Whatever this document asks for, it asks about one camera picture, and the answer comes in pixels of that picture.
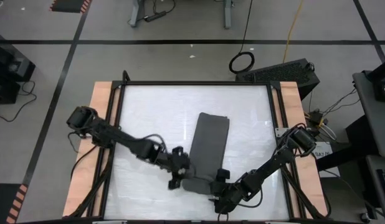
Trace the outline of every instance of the white tabletop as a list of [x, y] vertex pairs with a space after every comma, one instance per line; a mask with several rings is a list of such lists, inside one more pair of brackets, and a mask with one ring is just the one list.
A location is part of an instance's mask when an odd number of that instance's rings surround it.
[[[231, 172], [229, 182], [272, 155], [276, 142], [266, 86], [127, 86], [120, 126], [136, 138], [158, 133], [169, 150], [182, 146], [189, 152], [201, 112], [230, 119], [223, 160], [223, 168]], [[171, 174], [117, 144], [105, 219], [216, 220], [211, 196], [168, 190], [170, 179]], [[288, 220], [280, 173], [262, 187], [261, 206], [237, 207], [230, 220]], [[255, 205], [259, 199], [260, 194], [245, 204]]]

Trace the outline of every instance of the table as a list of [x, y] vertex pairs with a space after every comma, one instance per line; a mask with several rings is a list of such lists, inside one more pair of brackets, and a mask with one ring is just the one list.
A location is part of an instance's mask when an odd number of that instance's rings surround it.
[[375, 99], [373, 84], [364, 73], [353, 74], [353, 80], [365, 115], [346, 128], [350, 147], [317, 160], [319, 170], [339, 166], [370, 154], [385, 157], [385, 102]]
[[[92, 94], [92, 100], [90, 107], [95, 108], [98, 115], [102, 118], [106, 115], [108, 99], [110, 96], [111, 82], [96, 82]], [[297, 84], [295, 82], [281, 82], [281, 93], [284, 102], [285, 113], [287, 115], [287, 121], [289, 126], [294, 126], [297, 123], [305, 122], [303, 115], [302, 104], [300, 101]], [[115, 100], [112, 108], [112, 117], [110, 123], [113, 124], [115, 120], [115, 111], [117, 106], [117, 99], [119, 98], [120, 91], [115, 92]], [[277, 92], [273, 90], [273, 98], [275, 105], [275, 112], [279, 125], [281, 122], [281, 110], [278, 105]], [[84, 155], [88, 150], [93, 147], [90, 139], [83, 139], [80, 143], [79, 153], [77, 159]], [[67, 201], [63, 215], [69, 215], [72, 213], [81, 201], [85, 198], [88, 191], [92, 187], [93, 176], [95, 172], [95, 166], [97, 163], [98, 151], [93, 151], [89, 156], [80, 162], [74, 172], [74, 176], [71, 180]], [[312, 156], [298, 158], [296, 161], [297, 171], [302, 190], [306, 193], [312, 204], [323, 215], [327, 214], [326, 204], [324, 201], [323, 190], [320, 183], [320, 177], [316, 168], [315, 159]], [[299, 206], [297, 202], [297, 196], [294, 194], [290, 187], [291, 201], [292, 201], [292, 213], [293, 217], [300, 217]], [[97, 192], [95, 198], [95, 205], [92, 211], [93, 215], [99, 214], [98, 206], [103, 197], [102, 189]]]
[[[138, 22], [138, 18], [140, 14], [144, 13], [142, 9], [144, 9], [145, 0], [133, 0], [133, 10], [131, 12], [130, 18], [130, 26], [136, 27], [136, 23]], [[233, 3], [232, 0], [224, 0], [224, 28], [231, 28], [231, 7]]]

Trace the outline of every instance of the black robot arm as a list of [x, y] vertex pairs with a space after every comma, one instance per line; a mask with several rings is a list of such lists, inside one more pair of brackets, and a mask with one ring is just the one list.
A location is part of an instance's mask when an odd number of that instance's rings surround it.
[[173, 190], [180, 187], [185, 171], [189, 169], [190, 160], [183, 152], [182, 147], [176, 147], [172, 153], [168, 153], [164, 144], [154, 140], [137, 139], [118, 128], [108, 124], [98, 117], [97, 111], [86, 106], [79, 106], [72, 113], [67, 124], [79, 136], [92, 136], [92, 142], [96, 146], [109, 148], [116, 142], [126, 146], [138, 159], [160, 166], [168, 172], [172, 172], [172, 180], [168, 188]]
[[241, 200], [248, 202], [252, 199], [262, 190], [262, 184], [267, 177], [295, 159], [294, 149], [302, 149], [304, 153], [297, 156], [304, 157], [315, 147], [314, 137], [304, 127], [295, 126], [284, 134], [274, 155], [265, 164], [246, 172], [236, 182], [226, 183], [230, 173], [220, 169], [216, 181], [211, 183], [211, 192], [216, 197], [215, 212], [227, 214], [233, 211]]

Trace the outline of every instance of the gray floor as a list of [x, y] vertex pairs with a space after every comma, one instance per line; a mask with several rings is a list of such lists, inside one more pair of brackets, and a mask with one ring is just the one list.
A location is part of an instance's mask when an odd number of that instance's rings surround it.
[[[80, 14], [49, 12], [50, 1], [5, 0], [0, 8], [0, 34], [9, 40], [72, 40]], [[94, 0], [82, 30], [82, 40], [172, 40], [241, 39], [244, 34], [248, 0], [235, 0], [232, 28], [223, 29], [222, 3], [208, 0], [178, 0], [175, 10], [157, 21], [141, 21], [132, 29], [127, 21], [131, 1]], [[385, 0], [360, 1], [379, 40], [385, 40]], [[170, 6], [158, 3], [158, 10]], [[285, 40], [299, 0], [254, 1], [248, 39]], [[146, 4], [151, 14], [152, 3]], [[292, 33], [293, 40], [370, 40], [351, 0], [306, 0]], [[24, 108], [14, 123], [0, 120], [0, 183], [21, 183], [35, 148], [37, 137], [60, 77], [70, 45], [16, 45], [37, 69], [38, 99]], [[230, 59], [240, 45], [78, 45], [50, 124], [36, 171], [32, 178], [19, 222], [60, 218], [70, 182], [75, 153], [66, 134], [65, 121], [76, 106], [88, 105], [95, 81], [120, 79], [127, 70], [132, 80], [233, 80]], [[254, 68], [282, 62], [284, 45], [246, 45], [256, 57]], [[326, 109], [353, 89], [354, 72], [370, 70], [381, 61], [372, 45], [291, 45], [287, 60], [306, 58], [313, 62], [321, 83], [315, 88], [311, 109]], [[236, 61], [243, 68], [244, 59]], [[357, 95], [343, 103], [356, 101]], [[27, 99], [0, 106], [11, 117]], [[308, 110], [309, 99], [303, 100]], [[330, 113], [330, 127], [339, 141], [347, 141], [344, 128], [362, 116], [358, 103]], [[343, 177], [356, 183], [350, 171], [341, 167]], [[338, 179], [322, 180], [336, 220], [358, 222], [364, 211], [360, 202]]]

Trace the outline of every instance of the gray cloth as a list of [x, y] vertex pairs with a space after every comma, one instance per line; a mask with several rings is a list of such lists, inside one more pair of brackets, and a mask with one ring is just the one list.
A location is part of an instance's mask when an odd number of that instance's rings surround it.
[[227, 117], [201, 113], [198, 117], [190, 150], [189, 179], [182, 182], [185, 190], [211, 194], [209, 184], [222, 167], [230, 120]]

